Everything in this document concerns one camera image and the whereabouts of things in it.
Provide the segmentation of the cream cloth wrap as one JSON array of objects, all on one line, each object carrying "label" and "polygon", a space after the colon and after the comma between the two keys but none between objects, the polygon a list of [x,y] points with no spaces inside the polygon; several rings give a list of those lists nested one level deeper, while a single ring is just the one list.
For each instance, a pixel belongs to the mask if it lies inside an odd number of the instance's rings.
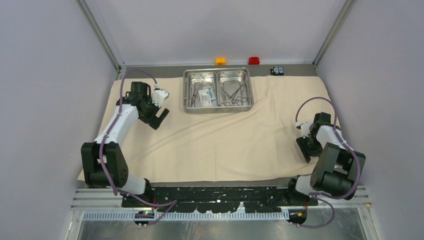
[{"label": "cream cloth wrap", "polygon": [[138,120],[120,146],[129,172],[152,183],[261,181],[308,175],[296,143],[296,121],[333,114],[328,92],[316,76],[255,76],[254,105],[237,113],[188,114],[183,80],[161,78],[169,114],[158,129]]}]

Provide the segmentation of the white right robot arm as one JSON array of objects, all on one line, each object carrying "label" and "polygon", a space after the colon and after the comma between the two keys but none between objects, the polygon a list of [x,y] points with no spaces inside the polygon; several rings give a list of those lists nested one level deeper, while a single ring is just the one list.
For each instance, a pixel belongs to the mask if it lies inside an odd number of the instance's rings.
[{"label": "white right robot arm", "polygon": [[290,179],[285,198],[291,205],[299,205],[307,195],[317,194],[331,199],[350,200],[354,197],[366,156],[353,150],[338,126],[331,123],[331,115],[321,112],[312,122],[296,122],[301,137],[296,143],[307,163],[318,160],[309,175]]}]

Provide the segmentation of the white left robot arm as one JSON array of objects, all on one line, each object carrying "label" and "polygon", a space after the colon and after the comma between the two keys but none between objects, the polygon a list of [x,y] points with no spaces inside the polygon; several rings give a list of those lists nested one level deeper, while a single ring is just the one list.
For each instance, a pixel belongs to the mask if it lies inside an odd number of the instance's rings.
[{"label": "white left robot arm", "polygon": [[130,90],[120,92],[114,114],[105,129],[92,142],[81,147],[84,181],[88,187],[111,188],[114,193],[134,194],[141,207],[153,202],[150,182],[129,172],[122,146],[132,126],[141,121],[157,130],[169,114],[162,104],[169,93],[155,84],[131,83]]}]

